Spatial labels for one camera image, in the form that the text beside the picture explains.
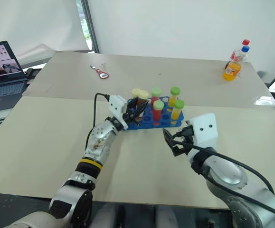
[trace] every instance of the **test tube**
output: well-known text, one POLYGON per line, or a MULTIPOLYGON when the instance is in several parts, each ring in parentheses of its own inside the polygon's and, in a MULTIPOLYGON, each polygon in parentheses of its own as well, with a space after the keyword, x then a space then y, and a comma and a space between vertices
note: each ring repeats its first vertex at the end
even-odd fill
POLYGON ((131 91, 132 94, 132 98, 136 98, 138 97, 139 92, 141 91, 141 89, 135 88, 131 91))
POLYGON ((157 101, 157 100, 160 99, 161 89, 159 89, 159 88, 153 88, 152 91, 151 91, 151 94, 152 94, 151 108, 153 108, 154 101, 157 101))
MULTIPOLYGON (((142 105, 145 101, 147 101, 149 98, 149 93, 145 90, 140 90, 138 93, 138 100, 136 107, 142 105)), ((143 112, 139 115, 139 117, 136 118, 137 121, 141 121, 143 116, 143 112)))
POLYGON ((174 107, 174 103, 177 100, 177 96, 180 94, 180 88, 178 88, 178 87, 172 87, 170 92, 171 92, 171 96, 170 96, 169 101, 168 101, 168 106, 170 108, 173 108, 174 107))
POLYGON ((164 102, 161 100, 154 101, 153 103, 153 123, 154 125, 159 125, 160 124, 160 119, 161 119, 161 111, 164 108, 164 102))
POLYGON ((185 102, 183 100, 176 100, 174 102, 174 108, 171 114, 172 120, 177 120, 179 118, 181 110, 183 109, 184 106, 185 106, 185 102))

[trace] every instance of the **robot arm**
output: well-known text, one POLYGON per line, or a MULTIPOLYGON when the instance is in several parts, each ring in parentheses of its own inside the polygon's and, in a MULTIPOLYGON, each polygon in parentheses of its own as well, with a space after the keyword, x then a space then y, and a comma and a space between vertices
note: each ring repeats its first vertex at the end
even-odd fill
POLYGON ((92 129, 82 159, 51 200, 49 210, 29 214, 6 228, 65 228, 68 224, 83 224, 90 216, 92 190, 110 154, 111 144, 119 131, 128 128, 128 123, 137 124, 135 118, 148 103, 143 103, 132 113, 131 108, 136 107, 137 98, 127 103, 121 96, 107 97, 113 117, 92 129))
POLYGON ((218 137, 215 115, 197 116, 187 124, 188 127, 173 136, 163 129, 165 140, 174 156, 183 153, 187 155, 193 170, 206 178, 209 190, 227 204, 232 212, 234 227, 275 228, 274 213, 246 200, 251 198, 275 210, 275 196, 270 190, 250 181, 240 166, 205 150, 188 146, 193 144, 215 152, 218 137), (175 141, 176 137, 181 137, 184 143, 175 141), (183 148, 179 148, 177 144, 183 145, 183 148))

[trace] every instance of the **laptop screen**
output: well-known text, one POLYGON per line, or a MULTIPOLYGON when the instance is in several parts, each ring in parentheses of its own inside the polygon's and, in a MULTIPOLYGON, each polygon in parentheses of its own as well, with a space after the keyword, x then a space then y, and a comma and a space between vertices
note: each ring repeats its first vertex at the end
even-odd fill
POLYGON ((25 78, 7 41, 0 42, 0 83, 25 78))

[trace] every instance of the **yellow test tube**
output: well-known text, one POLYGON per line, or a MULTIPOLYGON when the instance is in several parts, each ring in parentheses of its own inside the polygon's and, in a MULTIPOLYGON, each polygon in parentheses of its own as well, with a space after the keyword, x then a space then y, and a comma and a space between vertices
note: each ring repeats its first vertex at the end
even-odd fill
POLYGON ((174 108, 171 114, 172 120, 177 120, 180 116, 181 110, 185 106, 185 102, 183 100, 176 100, 174 102, 174 108))
POLYGON ((173 108, 174 102, 177 100, 177 96, 180 94, 180 88, 178 87, 172 87, 171 88, 171 96, 168 101, 168 107, 173 108))

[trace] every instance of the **laptop keyboard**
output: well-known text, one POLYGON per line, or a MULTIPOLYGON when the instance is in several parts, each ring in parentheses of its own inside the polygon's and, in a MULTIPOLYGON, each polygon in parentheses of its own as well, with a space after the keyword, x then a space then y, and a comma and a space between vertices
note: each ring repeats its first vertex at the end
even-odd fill
POLYGON ((0 86, 0 97, 21 93, 25 83, 0 86))

